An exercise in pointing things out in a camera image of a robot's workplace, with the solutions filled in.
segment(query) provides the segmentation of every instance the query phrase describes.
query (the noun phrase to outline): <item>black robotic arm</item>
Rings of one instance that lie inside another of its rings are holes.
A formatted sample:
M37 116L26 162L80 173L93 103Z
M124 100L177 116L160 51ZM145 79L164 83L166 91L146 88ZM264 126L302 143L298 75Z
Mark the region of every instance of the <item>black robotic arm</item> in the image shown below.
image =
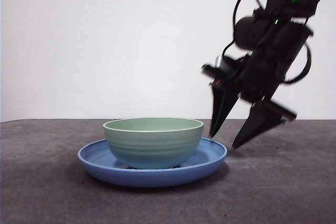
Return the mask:
M309 71L311 53L307 46L307 64L301 74L285 80L286 73L297 54L305 45L312 31L306 26L315 14L320 0L267 0L265 8L254 10L250 17L235 22L233 41L224 49L219 67L203 65L203 73L214 79L213 116L210 135L214 136L225 121L238 98L252 104L250 115L236 136L233 147L238 148L258 134L286 120L294 120L296 114L274 103L271 97L282 83L292 84ZM305 18L296 23L292 18ZM225 55L233 43L252 51L237 60Z

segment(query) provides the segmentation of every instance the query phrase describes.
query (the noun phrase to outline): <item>plate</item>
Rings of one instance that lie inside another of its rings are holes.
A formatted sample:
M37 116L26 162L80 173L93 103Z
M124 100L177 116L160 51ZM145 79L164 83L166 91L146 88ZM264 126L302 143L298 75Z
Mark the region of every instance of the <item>plate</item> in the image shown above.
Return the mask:
M226 154L224 145L202 138L196 152L177 167L133 169L112 155L104 139L81 148L78 158L89 174L107 183L128 187L169 187L208 176L223 164Z

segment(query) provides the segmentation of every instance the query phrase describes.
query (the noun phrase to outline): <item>white wall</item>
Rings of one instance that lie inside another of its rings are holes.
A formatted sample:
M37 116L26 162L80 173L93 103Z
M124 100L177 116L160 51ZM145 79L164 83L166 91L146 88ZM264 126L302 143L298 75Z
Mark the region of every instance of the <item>white wall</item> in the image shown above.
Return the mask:
M200 69L231 40L235 2L2 0L2 121L210 118L210 79ZM243 0L238 18L255 7ZM322 0L309 21L311 72L275 95L301 119L336 119L335 16L334 0ZM305 60L302 51L289 76ZM240 101L230 118L245 118L248 110Z

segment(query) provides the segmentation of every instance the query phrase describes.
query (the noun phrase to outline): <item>gray table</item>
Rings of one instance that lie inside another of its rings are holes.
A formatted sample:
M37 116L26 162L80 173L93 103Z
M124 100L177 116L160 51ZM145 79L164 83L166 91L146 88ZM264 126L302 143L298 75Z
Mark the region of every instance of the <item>gray table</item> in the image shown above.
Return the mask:
M84 171L77 151L103 138L105 121L2 123L2 223L336 223L336 121L279 126L229 152L210 177L161 189ZM242 124L227 120L215 140L230 146Z

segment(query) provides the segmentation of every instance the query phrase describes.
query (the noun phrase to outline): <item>green bowl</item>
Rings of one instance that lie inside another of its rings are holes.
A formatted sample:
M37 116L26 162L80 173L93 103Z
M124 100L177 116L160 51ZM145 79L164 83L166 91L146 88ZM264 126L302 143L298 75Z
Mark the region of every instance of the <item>green bowl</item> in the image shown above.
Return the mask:
M137 169L172 168L197 149L203 122L180 118L134 118L103 124L112 154Z

